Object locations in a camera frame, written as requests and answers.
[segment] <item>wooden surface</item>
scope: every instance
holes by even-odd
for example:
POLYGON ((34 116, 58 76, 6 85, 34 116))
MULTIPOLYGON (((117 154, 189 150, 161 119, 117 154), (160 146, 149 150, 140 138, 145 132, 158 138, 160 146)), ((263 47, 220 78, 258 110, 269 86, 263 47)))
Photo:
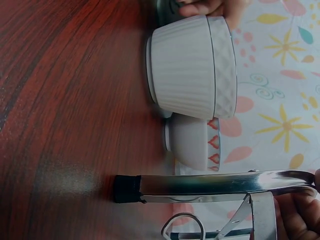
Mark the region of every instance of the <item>wooden surface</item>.
POLYGON ((166 204, 116 174, 170 174, 143 64, 150 0, 0 1, 0 238, 159 239, 166 204))

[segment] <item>small white bowl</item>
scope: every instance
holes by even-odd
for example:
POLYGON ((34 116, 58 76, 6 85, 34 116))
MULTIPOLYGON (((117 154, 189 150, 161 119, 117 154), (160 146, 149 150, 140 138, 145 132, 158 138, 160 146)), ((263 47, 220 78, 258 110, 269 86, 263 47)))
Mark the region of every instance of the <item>small white bowl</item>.
POLYGON ((147 43, 146 68, 161 109, 204 120, 234 115, 236 64, 223 17, 194 16, 156 29, 147 43))
POLYGON ((174 157, 194 170, 218 171, 220 135, 217 118, 207 121, 174 113, 165 125, 165 146, 174 157))

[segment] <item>bowl with red pattern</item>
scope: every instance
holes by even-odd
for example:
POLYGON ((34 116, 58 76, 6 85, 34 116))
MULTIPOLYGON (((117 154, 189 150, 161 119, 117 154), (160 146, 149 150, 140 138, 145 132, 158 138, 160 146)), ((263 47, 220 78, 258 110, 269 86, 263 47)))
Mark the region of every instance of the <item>bowl with red pattern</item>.
POLYGON ((167 151, 189 168, 218 171, 220 167, 219 120, 204 120, 174 113, 165 125, 167 151))

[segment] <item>hand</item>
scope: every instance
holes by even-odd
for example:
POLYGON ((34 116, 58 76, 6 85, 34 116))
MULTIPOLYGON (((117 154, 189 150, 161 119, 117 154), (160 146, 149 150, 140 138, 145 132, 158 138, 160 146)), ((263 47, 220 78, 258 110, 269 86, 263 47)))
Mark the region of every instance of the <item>hand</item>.
POLYGON ((208 15, 211 17, 224 16, 230 30, 234 30, 240 23, 246 6, 251 0, 176 0, 184 2, 179 13, 184 17, 208 15))
MULTIPOLYGON (((320 192, 320 169, 315 173, 315 186, 320 192)), ((290 193, 276 196, 274 206, 278 240, 320 239, 320 201, 290 193)))

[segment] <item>floral tablecloth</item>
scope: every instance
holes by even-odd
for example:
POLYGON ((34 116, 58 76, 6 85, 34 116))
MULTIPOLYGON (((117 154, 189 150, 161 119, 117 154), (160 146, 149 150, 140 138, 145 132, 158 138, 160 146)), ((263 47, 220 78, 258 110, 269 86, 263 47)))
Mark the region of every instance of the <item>floral tablecloth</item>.
MULTIPOLYGON (((320 0, 253 0, 235 47, 238 98, 235 116, 220 119, 218 173, 320 168, 320 0)), ((180 163, 176 175, 216 174, 180 163)), ((175 204, 216 231, 240 202, 175 204)), ((248 218, 239 228, 251 226, 248 218)), ((189 218, 173 232, 198 232, 189 218)))

